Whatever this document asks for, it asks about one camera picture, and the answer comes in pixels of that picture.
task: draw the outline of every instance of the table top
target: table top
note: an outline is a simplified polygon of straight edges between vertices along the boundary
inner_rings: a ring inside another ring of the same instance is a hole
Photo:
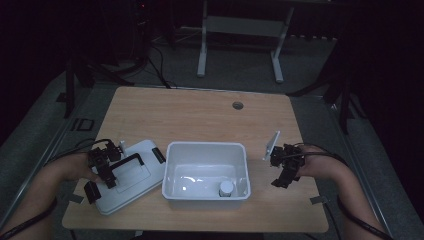
[[[233,108],[241,102],[243,108]],[[122,229],[221,232],[325,232],[328,222],[313,178],[302,177],[288,189],[271,182],[281,168],[263,161],[275,131],[277,146],[302,142],[290,99],[284,95],[120,87],[97,139],[131,146],[153,140],[166,153],[173,141],[239,142],[246,148],[251,196],[236,210],[171,209],[157,187],[119,211],[103,216],[88,201],[70,202],[63,225],[70,229]],[[84,196],[80,180],[74,194]]]

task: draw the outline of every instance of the white plastic bin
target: white plastic bin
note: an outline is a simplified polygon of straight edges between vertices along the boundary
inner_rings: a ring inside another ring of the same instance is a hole
[[[177,209],[237,209],[250,196],[246,150],[240,143],[172,142],[162,194]],[[234,190],[221,197],[222,182]]]

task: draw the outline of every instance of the gray floor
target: gray floor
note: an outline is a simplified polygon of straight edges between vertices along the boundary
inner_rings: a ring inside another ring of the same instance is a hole
[[[257,39],[253,43],[252,40],[232,39],[231,46],[228,46],[224,41],[227,36],[211,36],[206,76],[198,78],[199,35],[192,30],[181,34],[179,37],[183,40],[177,42],[175,51],[163,44],[162,39],[155,41],[164,56],[165,79],[180,88],[284,94],[312,83],[334,46],[334,42],[325,40],[286,40],[280,56],[285,82],[276,84],[267,50],[268,40],[261,40],[258,44],[255,42]],[[159,53],[152,50],[150,56],[159,67]],[[160,87],[160,81],[150,65],[144,71],[129,74],[125,78],[136,82],[139,87]],[[64,91],[64,74],[51,82],[0,149],[0,187],[3,193],[0,196],[1,216],[7,215],[21,185],[34,169],[38,169],[37,163],[40,160],[69,149],[83,139],[96,137],[116,87],[99,78],[93,89],[78,88],[78,108],[69,120],[65,120],[63,103],[55,102],[58,94]],[[342,134],[337,125],[337,106],[328,106],[320,98],[324,91],[325,87],[307,96],[292,98],[303,140],[321,145],[347,159],[361,178],[377,216],[395,239],[422,239],[423,224],[403,191],[372,126],[352,111],[356,117],[348,122],[350,134]],[[90,132],[71,131],[75,118],[95,120],[94,129]],[[320,194],[331,200],[329,207],[340,226],[340,213],[334,204],[337,195],[334,184],[323,180],[318,180],[317,184]],[[65,183],[59,193],[59,206],[55,212],[55,239],[71,239],[69,231],[61,226],[61,218],[74,186],[75,183]],[[334,225],[330,218],[328,220],[329,231],[313,236],[318,239],[336,239]],[[129,239],[133,234],[130,231],[76,230],[78,239]],[[302,233],[264,234],[267,240],[308,239]]]

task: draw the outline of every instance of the human arm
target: human arm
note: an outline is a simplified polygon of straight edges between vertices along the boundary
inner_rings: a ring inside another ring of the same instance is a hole
[[[1,230],[0,235],[15,226],[44,212],[52,204],[60,184],[63,181],[73,181],[86,178],[100,181],[88,167],[88,156],[85,153],[62,157],[42,168],[34,177],[31,186],[18,208]],[[52,216],[35,223],[33,226],[18,233],[12,239],[51,239]]]
[[[303,152],[322,152],[311,146],[302,146]],[[309,155],[298,176],[310,176],[333,180],[338,188],[339,198],[346,209],[356,218],[384,232],[362,190],[355,174],[339,160],[320,155]],[[343,215],[344,239],[381,239],[363,229]]]

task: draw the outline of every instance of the small jar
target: small jar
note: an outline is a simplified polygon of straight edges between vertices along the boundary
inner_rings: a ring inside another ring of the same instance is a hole
[[[234,190],[234,185],[231,181],[223,181],[219,185],[219,196],[230,197],[233,190]]]

